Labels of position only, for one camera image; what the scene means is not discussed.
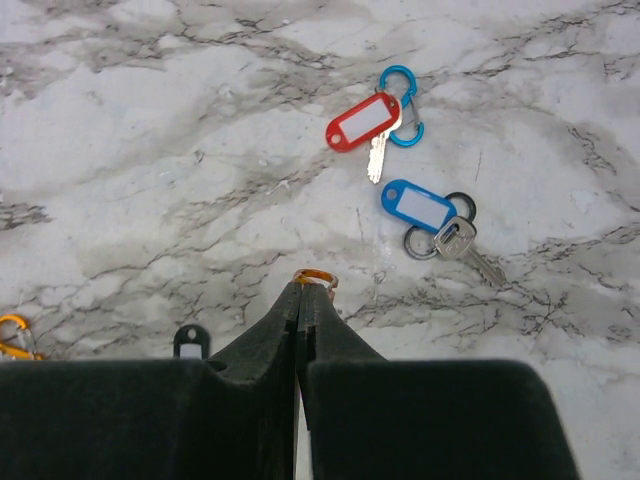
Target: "orange carabiner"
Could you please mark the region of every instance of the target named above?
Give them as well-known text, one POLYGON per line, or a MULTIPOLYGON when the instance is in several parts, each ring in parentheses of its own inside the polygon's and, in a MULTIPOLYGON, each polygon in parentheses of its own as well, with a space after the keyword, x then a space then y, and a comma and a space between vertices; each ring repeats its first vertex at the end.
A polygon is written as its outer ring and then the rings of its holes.
POLYGON ((336 277, 332 273, 324 272, 322 270, 314 270, 313 268, 303 268, 302 270, 298 270, 293 274, 293 281, 301 283, 303 285, 309 283, 318 283, 312 280, 314 278, 324 280, 329 284, 327 286, 327 292, 329 293, 329 298, 333 302, 333 299, 336 297, 336 292, 334 292, 333 289, 338 288, 338 277, 336 277))
POLYGON ((26 348, 28 348, 28 350, 7 345, 0 340, 1 353, 14 358, 44 360, 44 356, 36 351, 35 340, 26 319, 20 315, 13 314, 0 316, 0 326, 5 322, 13 322, 18 326, 18 330, 22 334, 22 340, 27 345, 26 348))

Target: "key blade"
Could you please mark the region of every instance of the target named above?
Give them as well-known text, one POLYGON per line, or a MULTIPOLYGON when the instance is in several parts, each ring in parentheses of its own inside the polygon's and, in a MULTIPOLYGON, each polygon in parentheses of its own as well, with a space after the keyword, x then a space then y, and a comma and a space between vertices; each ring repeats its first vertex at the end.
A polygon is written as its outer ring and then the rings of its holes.
POLYGON ((369 165, 367 166, 367 176, 373 183, 380 182, 382 178, 382 164, 384 162, 384 147, 387 143, 389 132, 382 132, 371 140, 371 150, 369 150, 369 165))
POLYGON ((500 267, 491 265, 474 247, 467 250, 465 260, 474 266, 480 275, 494 287, 501 287, 507 283, 507 277, 500 267))

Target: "marble surface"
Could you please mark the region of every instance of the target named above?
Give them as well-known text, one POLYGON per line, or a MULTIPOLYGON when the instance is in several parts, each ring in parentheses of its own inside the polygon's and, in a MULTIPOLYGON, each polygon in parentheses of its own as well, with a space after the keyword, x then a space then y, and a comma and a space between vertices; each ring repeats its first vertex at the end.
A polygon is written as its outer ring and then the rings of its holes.
POLYGON ((640 478, 637 1, 3 0, 0 14, 0 311, 30 317, 44 353, 169 357, 186 322, 215 351, 295 270, 322 268, 382 354, 521 359, 584 478, 640 478), (395 63, 418 76, 426 134, 389 145, 373 186, 367 149, 336 154, 324 129, 395 63), (408 258, 379 202, 394 178, 471 194, 479 249, 510 283, 408 258))

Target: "silver key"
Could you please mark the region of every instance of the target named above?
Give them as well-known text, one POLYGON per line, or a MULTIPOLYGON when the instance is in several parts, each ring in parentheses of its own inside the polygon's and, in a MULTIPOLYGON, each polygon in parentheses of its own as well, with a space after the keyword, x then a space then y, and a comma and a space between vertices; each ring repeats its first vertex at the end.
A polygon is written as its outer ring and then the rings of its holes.
POLYGON ((398 120, 391 125, 387 130, 374 137, 371 140, 371 150, 369 150, 369 165, 367 166, 367 176, 373 183, 378 183, 382 177, 382 164, 384 163, 384 148, 387 145, 387 138, 391 135, 391 132, 400 128, 402 124, 402 110, 398 120))
POLYGON ((468 261, 491 285, 501 287, 507 278, 501 268, 491 265, 473 246, 477 233, 471 222, 453 217, 440 229, 434 243, 445 259, 468 261))

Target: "black key tag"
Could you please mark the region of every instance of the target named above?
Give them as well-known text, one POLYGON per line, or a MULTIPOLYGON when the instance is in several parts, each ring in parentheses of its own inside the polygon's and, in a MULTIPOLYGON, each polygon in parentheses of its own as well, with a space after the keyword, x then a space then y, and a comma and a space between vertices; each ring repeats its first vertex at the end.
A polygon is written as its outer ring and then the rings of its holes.
POLYGON ((173 337, 173 358, 209 358, 211 337, 200 325, 184 325, 173 337))

